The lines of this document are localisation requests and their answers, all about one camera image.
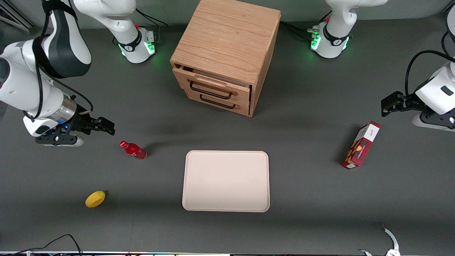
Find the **wooden cabinet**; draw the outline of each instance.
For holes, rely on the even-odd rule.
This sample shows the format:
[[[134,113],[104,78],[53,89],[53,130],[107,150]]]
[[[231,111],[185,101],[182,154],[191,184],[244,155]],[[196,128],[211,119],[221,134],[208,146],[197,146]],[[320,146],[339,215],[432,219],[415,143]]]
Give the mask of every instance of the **wooden cabinet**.
[[[280,17],[235,0],[201,0],[171,57],[180,88],[192,100],[253,116]]]

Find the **plastic tray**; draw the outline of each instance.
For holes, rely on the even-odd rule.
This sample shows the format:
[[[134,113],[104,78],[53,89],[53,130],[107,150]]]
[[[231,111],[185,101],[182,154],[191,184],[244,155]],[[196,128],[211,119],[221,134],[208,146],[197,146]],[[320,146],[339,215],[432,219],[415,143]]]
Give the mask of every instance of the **plastic tray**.
[[[188,152],[183,208],[265,212],[270,207],[268,156],[263,151]]]

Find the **lemon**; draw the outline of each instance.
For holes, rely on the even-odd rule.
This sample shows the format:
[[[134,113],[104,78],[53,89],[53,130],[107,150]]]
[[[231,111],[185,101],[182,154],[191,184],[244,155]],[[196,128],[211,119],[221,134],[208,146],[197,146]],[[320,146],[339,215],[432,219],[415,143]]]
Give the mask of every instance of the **lemon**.
[[[88,208],[93,208],[99,206],[104,199],[106,198],[106,193],[104,191],[96,191],[89,195],[86,199],[86,206]]]

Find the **black drawer handle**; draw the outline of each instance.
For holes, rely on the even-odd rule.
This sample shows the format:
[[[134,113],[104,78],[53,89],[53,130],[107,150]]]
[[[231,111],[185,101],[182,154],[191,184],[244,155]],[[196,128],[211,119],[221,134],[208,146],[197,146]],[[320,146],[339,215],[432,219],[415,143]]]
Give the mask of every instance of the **black drawer handle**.
[[[215,94],[215,93],[213,93],[213,92],[207,92],[207,91],[204,91],[204,90],[195,88],[195,87],[193,87],[193,82],[192,82],[192,81],[190,82],[190,88],[191,88],[193,91],[205,93],[205,94],[207,94],[207,95],[210,95],[210,96],[213,96],[213,97],[217,97],[217,98],[220,98],[220,99],[223,99],[223,100],[228,100],[228,99],[230,99],[231,96],[232,96],[232,92],[229,93],[229,96],[221,96],[221,95]]]
[[[218,102],[215,102],[215,101],[211,101],[211,100],[204,99],[204,98],[202,98],[202,94],[199,96],[199,98],[200,98],[202,101],[208,102],[208,103],[210,103],[210,104],[215,104],[215,105],[220,106],[220,107],[223,107],[223,108],[228,108],[228,109],[234,109],[234,108],[235,108],[235,104],[234,104],[234,106],[228,106],[228,105],[224,105],[224,104],[221,104],[221,103],[218,103]]]

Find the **gray tabletop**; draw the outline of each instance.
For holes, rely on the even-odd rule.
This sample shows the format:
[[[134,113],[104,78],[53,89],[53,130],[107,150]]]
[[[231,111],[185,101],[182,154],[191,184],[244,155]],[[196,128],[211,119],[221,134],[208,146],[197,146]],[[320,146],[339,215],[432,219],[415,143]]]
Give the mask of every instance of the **gray tabletop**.
[[[298,26],[309,27],[309,23]],[[0,248],[42,246],[71,233],[84,251],[182,251],[252,254],[384,254],[396,235],[403,255],[455,250],[455,134],[415,127],[415,113],[381,118],[380,100],[402,90],[412,56],[440,50],[444,18],[359,21],[342,55],[326,60],[280,27],[253,118],[189,100],[169,58],[184,27],[162,30],[157,55],[131,64],[108,30],[83,36],[93,56],[84,77],[64,81],[89,97],[94,117],[116,124],[79,148],[37,145],[8,108],[0,135]],[[451,42],[449,50],[455,52]],[[416,86],[444,64],[416,61]],[[364,165],[340,162],[359,128],[382,125]],[[118,147],[145,147],[137,161]],[[270,159],[265,213],[183,209],[190,150],[262,150]],[[106,202],[84,206],[93,191]],[[70,240],[49,250],[74,250]]]

